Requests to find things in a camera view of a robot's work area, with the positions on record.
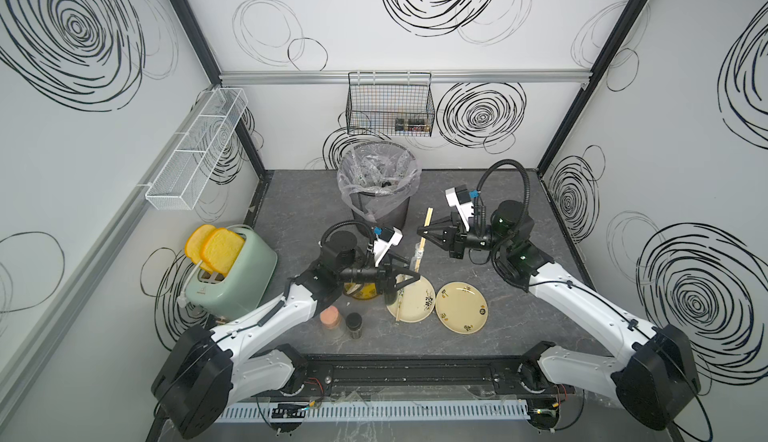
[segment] trash can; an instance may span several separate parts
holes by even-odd
[[[355,220],[371,227],[402,230],[408,201],[418,190],[421,174],[421,164],[408,149],[377,141],[351,149],[341,162],[336,180],[341,198],[352,209]]]

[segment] plate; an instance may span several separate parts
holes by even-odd
[[[435,312],[443,325],[459,334],[474,334],[488,320],[485,297],[466,282],[443,285],[437,294]]]
[[[405,278],[405,275],[398,275],[397,281],[402,282]],[[400,321],[423,321],[435,308],[435,288],[422,275],[419,280],[400,291],[394,304],[386,306],[393,317],[397,317],[397,305],[400,301],[402,301],[400,305]]]

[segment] red wire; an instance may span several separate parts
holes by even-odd
[[[314,382],[312,382],[312,383],[313,383],[313,384],[317,384],[317,386],[318,386],[318,387],[320,387],[320,398],[322,399],[322,397],[325,395],[325,393],[326,393],[326,392],[325,392],[325,390],[322,388],[322,384],[320,383],[320,381],[319,381],[319,380],[317,380],[317,379],[316,379],[316,378],[314,378],[314,377],[308,377],[308,378],[306,378],[306,379],[307,379],[307,380],[309,380],[310,382],[311,382],[312,380],[314,380]]]

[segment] wall-mounted shelf basket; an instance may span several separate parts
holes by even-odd
[[[232,137],[248,100],[242,89],[218,87],[147,190],[158,210],[191,210]]]
[[[435,103],[429,72],[350,72],[347,79],[347,133],[432,135]]]

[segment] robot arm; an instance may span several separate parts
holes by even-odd
[[[481,181],[510,162],[514,161],[497,162]],[[527,198],[527,177],[524,184]],[[467,248],[490,251],[489,260],[506,283],[552,304],[611,353],[599,357],[543,342],[535,353],[527,354],[530,362],[521,367],[526,388],[573,385],[618,400],[649,428],[666,428],[700,388],[685,333],[672,325],[657,328],[625,311],[535,247],[528,240],[534,221],[526,213],[527,203],[504,201],[489,226],[478,226],[485,218],[485,208],[480,212],[475,207],[480,185],[471,192],[466,186],[446,190],[448,205],[456,210],[417,233],[452,258],[463,258]]]
[[[331,306],[345,282],[372,282],[385,298],[394,298],[399,289],[419,279],[408,270],[407,259],[388,253],[402,238],[397,228],[370,234],[362,264],[356,236],[346,231],[330,235],[357,223],[341,222],[326,231],[318,259],[289,280],[280,296],[210,331],[195,325],[181,335],[153,382],[152,393],[183,438],[200,434],[239,400],[265,390],[297,392],[306,376],[306,360],[287,344],[258,352]],[[396,283],[399,274],[411,278]]]

